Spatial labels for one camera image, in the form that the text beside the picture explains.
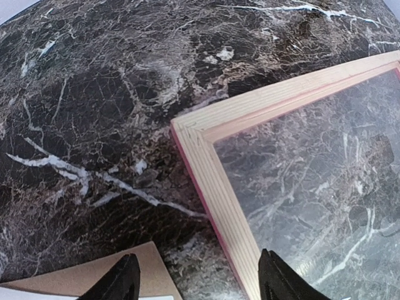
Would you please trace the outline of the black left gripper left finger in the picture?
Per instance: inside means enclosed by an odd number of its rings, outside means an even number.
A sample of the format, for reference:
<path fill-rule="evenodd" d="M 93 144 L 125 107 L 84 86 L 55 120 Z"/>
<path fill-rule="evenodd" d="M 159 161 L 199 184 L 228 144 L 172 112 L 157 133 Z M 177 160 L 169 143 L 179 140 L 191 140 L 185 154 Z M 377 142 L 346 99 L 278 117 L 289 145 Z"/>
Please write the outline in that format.
<path fill-rule="evenodd" d="M 77 300 L 138 300 L 140 267 L 135 254 L 124 255 Z"/>

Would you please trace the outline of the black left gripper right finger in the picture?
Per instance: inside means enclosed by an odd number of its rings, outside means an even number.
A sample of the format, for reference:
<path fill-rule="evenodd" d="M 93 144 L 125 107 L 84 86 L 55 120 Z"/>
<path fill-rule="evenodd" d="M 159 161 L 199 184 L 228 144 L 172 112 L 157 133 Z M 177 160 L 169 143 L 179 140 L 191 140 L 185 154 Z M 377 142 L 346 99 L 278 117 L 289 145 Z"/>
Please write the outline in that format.
<path fill-rule="evenodd" d="M 262 300 L 330 300 L 309 285 L 274 251 L 261 251 L 258 278 Z"/>

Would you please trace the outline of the clear acrylic sheet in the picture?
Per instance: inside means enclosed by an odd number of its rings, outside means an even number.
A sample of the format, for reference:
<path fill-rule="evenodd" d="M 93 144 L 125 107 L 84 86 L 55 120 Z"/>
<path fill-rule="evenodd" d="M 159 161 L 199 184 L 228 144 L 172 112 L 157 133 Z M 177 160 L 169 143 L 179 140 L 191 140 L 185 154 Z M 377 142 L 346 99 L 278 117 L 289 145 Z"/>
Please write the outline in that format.
<path fill-rule="evenodd" d="M 399 71 L 214 145 L 259 248 L 331 299 L 399 298 Z"/>

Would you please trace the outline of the light wooden picture frame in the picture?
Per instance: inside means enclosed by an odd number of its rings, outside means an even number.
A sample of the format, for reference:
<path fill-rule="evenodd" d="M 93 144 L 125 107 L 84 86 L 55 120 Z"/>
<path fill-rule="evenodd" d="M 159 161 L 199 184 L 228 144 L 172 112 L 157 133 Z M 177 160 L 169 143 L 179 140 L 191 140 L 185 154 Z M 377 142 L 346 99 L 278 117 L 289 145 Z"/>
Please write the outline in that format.
<path fill-rule="evenodd" d="M 276 82 L 171 121 L 172 135 L 179 152 L 248 299 L 260 299 L 260 250 L 214 143 L 392 70 L 399 70 L 399 51 L 349 61 Z"/>

